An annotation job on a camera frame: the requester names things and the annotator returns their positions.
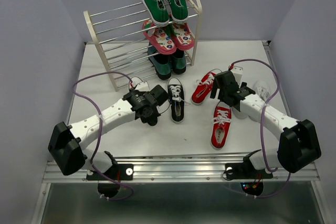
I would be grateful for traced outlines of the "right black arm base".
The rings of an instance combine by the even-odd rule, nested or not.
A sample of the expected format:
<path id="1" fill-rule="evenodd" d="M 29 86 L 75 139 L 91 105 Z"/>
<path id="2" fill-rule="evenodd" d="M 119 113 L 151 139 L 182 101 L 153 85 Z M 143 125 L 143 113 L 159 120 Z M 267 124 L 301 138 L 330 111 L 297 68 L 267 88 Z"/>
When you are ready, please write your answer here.
<path id="1" fill-rule="evenodd" d="M 242 162 L 226 163 L 222 173 L 222 178 L 226 181 L 242 180 L 240 186 L 247 196 L 258 198 L 263 193 L 264 179 L 272 179 L 273 174 L 267 173 L 264 169 L 255 169 L 250 161 L 253 154 L 261 150 L 254 151 L 243 157 Z"/>

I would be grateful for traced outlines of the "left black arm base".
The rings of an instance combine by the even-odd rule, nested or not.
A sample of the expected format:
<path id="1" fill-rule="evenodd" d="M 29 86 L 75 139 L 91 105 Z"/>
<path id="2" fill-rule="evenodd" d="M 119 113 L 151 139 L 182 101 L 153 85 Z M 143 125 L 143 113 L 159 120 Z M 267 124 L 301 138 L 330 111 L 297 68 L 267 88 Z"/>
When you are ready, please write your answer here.
<path id="1" fill-rule="evenodd" d="M 106 201 L 125 200 L 133 196 L 134 189 L 125 182 L 132 181 L 133 164 L 112 165 L 103 176 L 96 171 L 88 170 L 86 180 L 97 182 L 97 192 Z"/>

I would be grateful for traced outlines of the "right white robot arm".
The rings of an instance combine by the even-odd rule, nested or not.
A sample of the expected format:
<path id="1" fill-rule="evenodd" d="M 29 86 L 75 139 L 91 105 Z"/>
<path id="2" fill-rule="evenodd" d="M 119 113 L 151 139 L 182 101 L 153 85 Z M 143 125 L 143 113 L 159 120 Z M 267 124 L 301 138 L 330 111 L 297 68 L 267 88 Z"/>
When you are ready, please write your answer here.
<path id="1" fill-rule="evenodd" d="M 229 107 L 247 114 L 278 140 L 277 148 L 252 153 L 242 163 L 244 175 L 253 177 L 266 168 L 284 168 L 296 173 L 321 157 L 321 148 L 314 124 L 291 118 L 267 105 L 254 90 L 239 86 L 231 71 L 214 77 L 211 98 L 217 97 Z"/>

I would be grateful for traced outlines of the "black canvas sneaker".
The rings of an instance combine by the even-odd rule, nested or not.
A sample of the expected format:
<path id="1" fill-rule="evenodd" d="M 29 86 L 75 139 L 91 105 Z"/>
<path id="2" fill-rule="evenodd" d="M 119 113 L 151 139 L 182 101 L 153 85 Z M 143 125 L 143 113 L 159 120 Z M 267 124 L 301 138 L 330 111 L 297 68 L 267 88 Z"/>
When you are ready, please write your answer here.
<path id="1" fill-rule="evenodd" d="M 147 124 L 149 126 L 156 126 L 158 124 L 158 121 L 159 121 L 159 118 L 154 116 L 154 117 L 148 119 Z"/>
<path id="2" fill-rule="evenodd" d="M 171 77 L 167 82 L 167 92 L 169 95 L 171 119 L 174 123 L 181 123 L 184 120 L 184 107 L 190 104 L 185 101 L 185 92 L 181 81 Z"/>

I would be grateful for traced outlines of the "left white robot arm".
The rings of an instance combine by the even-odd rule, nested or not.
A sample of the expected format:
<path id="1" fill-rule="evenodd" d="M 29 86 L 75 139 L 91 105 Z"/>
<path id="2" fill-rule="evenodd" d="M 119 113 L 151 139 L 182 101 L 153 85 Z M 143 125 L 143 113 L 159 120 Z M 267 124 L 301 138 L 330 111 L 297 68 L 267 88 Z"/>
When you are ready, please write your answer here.
<path id="1" fill-rule="evenodd" d="M 65 176 L 80 169 L 97 169 L 104 178 L 113 178 L 117 166 L 111 154 L 92 151 L 88 146 L 99 142 L 114 128 L 137 119 L 150 126 L 156 125 L 160 116 L 157 108 L 168 99 L 169 94 L 160 85 L 149 89 L 146 83 L 141 83 L 97 115 L 71 125 L 58 123 L 53 129 L 48 150 Z"/>

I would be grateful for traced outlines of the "white sneaker under arm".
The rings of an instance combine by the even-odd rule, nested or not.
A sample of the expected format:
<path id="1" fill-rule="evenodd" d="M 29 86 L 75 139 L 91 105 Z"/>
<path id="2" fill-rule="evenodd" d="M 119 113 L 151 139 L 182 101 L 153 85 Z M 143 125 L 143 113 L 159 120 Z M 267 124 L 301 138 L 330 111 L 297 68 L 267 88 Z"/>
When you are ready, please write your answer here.
<path id="1" fill-rule="evenodd" d="M 250 118 L 252 121 L 260 123 L 261 121 L 261 111 L 259 109 L 248 109 L 247 111 L 238 111 L 236 108 L 232 107 L 232 112 L 235 117 L 240 120 Z"/>

